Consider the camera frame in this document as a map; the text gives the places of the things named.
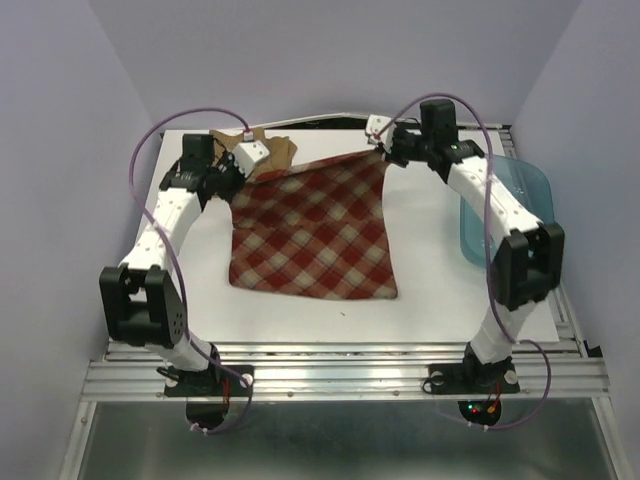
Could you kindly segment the tan brown skirt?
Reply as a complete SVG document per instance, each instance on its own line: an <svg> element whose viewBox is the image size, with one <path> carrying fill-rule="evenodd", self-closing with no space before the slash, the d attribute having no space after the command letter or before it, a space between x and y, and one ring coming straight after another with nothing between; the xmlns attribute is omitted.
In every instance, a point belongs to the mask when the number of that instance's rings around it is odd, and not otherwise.
<svg viewBox="0 0 640 480"><path fill-rule="evenodd" d="M210 130L209 133L215 138L214 162L218 163L223 151L229 152L240 143L243 134L227 134L218 130ZM256 167L248 179L249 183L259 183L267 178L272 172L288 171L292 166L292 161L298 148L296 144L287 136L267 137L264 128L255 127L252 129L255 140L261 141L269 151L268 158Z"/></svg>

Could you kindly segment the red plaid skirt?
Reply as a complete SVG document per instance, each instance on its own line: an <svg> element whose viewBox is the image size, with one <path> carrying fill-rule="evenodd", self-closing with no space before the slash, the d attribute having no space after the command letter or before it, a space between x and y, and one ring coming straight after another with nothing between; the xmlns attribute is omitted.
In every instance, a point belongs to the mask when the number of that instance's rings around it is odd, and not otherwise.
<svg viewBox="0 0 640 480"><path fill-rule="evenodd" d="M387 168L369 150L248 183L230 205L230 284L321 300L395 299L382 206Z"/></svg>

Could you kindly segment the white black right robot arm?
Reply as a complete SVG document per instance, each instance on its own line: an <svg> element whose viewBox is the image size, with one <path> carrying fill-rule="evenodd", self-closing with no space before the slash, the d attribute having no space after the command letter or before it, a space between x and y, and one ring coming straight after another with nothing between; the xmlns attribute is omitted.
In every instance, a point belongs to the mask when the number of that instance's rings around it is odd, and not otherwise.
<svg viewBox="0 0 640 480"><path fill-rule="evenodd" d="M417 132L401 127L397 117L371 117L365 135L392 164L426 164L481 219L488 291L487 312L462 360L430 365L424 386L432 395L516 393L513 348L535 307L560 283L564 230L509 191L494 172L491 145L460 139L458 98L428 94L417 102Z"/></svg>

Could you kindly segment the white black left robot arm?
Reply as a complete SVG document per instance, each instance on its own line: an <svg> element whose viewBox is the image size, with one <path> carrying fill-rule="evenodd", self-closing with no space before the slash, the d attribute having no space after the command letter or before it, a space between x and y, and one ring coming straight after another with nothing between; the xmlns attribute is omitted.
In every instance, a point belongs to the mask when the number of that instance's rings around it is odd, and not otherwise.
<svg viewBox="0 0 640 480"><path fill-rule="evenodd" d="M162 178L154 209L144 213L147 223L134 247L99 276L110 338L157 353L168 363L161 375L202 394L234 373L221 366L213 344L190 331L177 256L206 204L214 197L232 201L269 155L250 132L220 154L217 143L211 134L183 136L182 153Z"/></svg>

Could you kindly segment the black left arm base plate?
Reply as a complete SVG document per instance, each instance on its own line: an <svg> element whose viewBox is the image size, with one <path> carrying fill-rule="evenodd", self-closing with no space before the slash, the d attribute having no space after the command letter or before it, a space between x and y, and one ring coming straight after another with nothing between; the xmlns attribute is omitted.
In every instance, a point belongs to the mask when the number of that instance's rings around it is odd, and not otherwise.
<svg viewBox="0 0 640 480"><path fill-rule="evenodd" d="M174 366L156 369L165 380L164 395L169 398L247 397L248 389L234 375L222 372L218 377L212 369L190 372Z"/></svg>

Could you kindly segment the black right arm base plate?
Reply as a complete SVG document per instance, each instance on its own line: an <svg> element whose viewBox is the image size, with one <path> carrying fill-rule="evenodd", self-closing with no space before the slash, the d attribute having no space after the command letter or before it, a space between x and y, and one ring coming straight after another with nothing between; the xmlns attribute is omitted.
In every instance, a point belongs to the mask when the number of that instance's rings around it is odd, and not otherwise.
<svg viewBox="0 0 640 480"><path fill-rule="evenodd" d="M509 360L495 364L467 361L431 364L421 387L425 393L440 396L474 396L498 392L517 394L521 391L518 377L508 381L508 373L515 373L514 365Z"/></svg>

